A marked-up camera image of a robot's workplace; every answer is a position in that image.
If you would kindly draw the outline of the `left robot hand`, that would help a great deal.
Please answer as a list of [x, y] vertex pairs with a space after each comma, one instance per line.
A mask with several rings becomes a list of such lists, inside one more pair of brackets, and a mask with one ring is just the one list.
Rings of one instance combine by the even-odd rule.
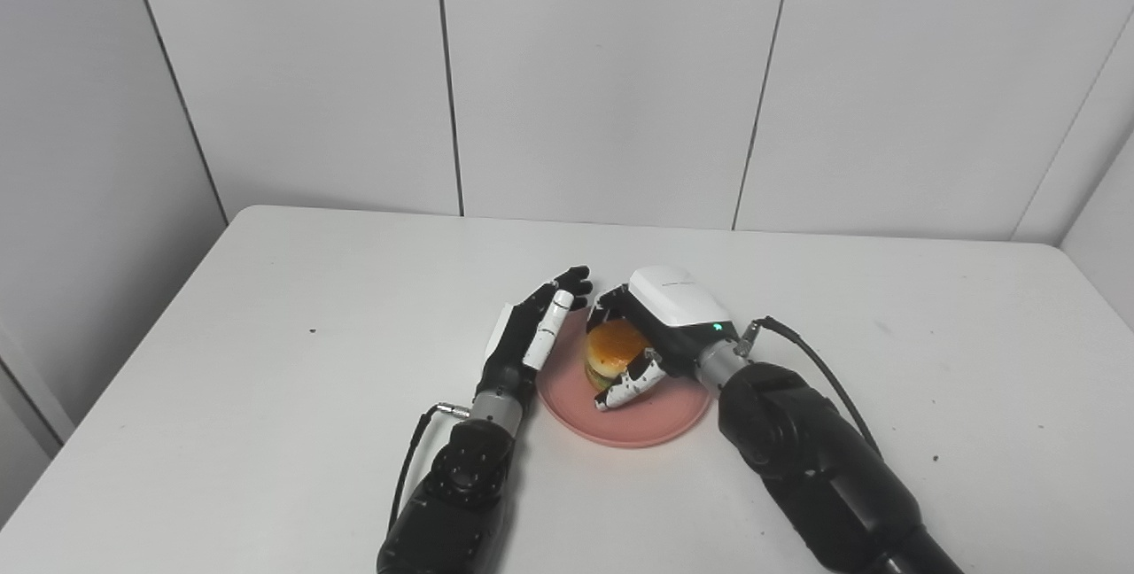
[[499, 392], [517, 400], [522, 410], [528, 408], [535, 392], [538, 369], [524, 363], [524, 355], [535, 339], [547, 311], [555, 306], [557, 292], [572, 295], [570, 302], [562, 303], [568, 312], [587, 307], [587, 297], [593, 292], [589, 265], [567, 268], [562, 275], [543, 282], [523, 302], [505, 306], [500, 314], [503, 321], [486, 345], [485, 366], [475, 395]]

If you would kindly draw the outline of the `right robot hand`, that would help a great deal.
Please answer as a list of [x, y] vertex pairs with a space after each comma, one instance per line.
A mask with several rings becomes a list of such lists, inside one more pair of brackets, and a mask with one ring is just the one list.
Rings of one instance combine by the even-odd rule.
[[610, 387], [594, 398], [607, 412], [655, 389], [665, 375], [687, 377], [718, 397], [726, 382], [750, 364], [737, 351], [741, 334], [726, 309], [684, 268], [636, 268], [627, 282], [604, 292], [590, 309], [592, 334], [621, 319], [648, 341]]

